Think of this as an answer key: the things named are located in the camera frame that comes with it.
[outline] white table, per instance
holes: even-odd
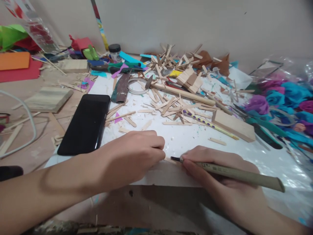
[[[110,74],[107,74],[107,76],[108,77],[98,77],[89,94],[111,95],[113,79]],[[207,80],[203,81],[203,86],[204,88],[209,89],[210,86]],[[132,95],[129,93],[127,99],[129,100],[128,104],[118,110],[120,115],[130,111],[138,111],[140,109],[152,109],[151,107],[142,107],[144,103],[149,104],[151,102],[148,94]],[[110,108],[114,106],[116,106],[116,104],[111,103]],[[212,115],[212,112],[206,111],[206,113],[208,115]],[[253,143],[247,143],[242,139],[236,141],[218,132],[217,130],[214,130],[213,128],[202,125],[163,125],[162,122],[170,120],[168,118],[161,117],[160,114],[161,113],[158,111],[156,111],[156,115],[148,113],[133,114],[131,119],[137,124],[136,128],[132,127],[126,121],[111,124],[105,128],[101,144],[104,145],[122,136],[123,133],[118,131],[120,126],[129,130],[138,131],[148,120],[152,120],[152,124],[148,130],[155,130],[158,135],[165,138],[166,144],[164,151],[167,157],[180,157],[181,154],[196,147],[197,145],[239,154],[245,160],[254,163],[260,169],[262,174],[279,177],[286,186],[285,194],[264,188],[264,192],[269,200],[285,203],[287,207],[297,210],[294,211],[297,216],[305,217],[305,220],[308,219],[306,217],[308,216],[308,213],[312,211],[311,205],[313,204],[311,203],[309,197],[305,196],[305,194],[312,192],[312,187],[310,185],[311,179],[286,152],[285,148],[282,150],[273,149],[258,137],[258,140]],[[226,142],[227,146],[209,141],[208,139],[210,137]],[[45,167],[49,167],[69,158],[70,157],[58,156],[55,151],[54,155],[50,158]],[[142,180],[135,182],[134,184],[199,187],[199,185],[187,176],[179,167],[167,161],[161,161],[149,170]]]

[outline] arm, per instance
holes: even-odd
[[[209,162],[254,173],[258,168],[237,154],[197,146],[185,153],[184,167],[211,195],[216,204],[238,225],[257,235],[310,234],[310,228],[268,207],[261,187],[230,178],[216,180],[193,162]]]
[[[155,131],[129,132],[92,153],[1,182],[0,234],[21,234],[95,194],[142,179],[165,158],[164,144]]]

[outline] black smartphone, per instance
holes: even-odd
[[[108,95],[83,95],[59,146],[58,155],[71,156],[98,149],[110,106]]]

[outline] left hand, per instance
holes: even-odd
[[[90,153],[92,188],[108,192],[141,180],[165,158],[165,140],[155,131],[131,131]]]

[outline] black lid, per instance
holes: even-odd
[[[111,44],[111,45],[109,46],[109,51],[112,52],[112,53],[120,52],[120,51],[121,51],[121,46],[120,46],[120,44]]]

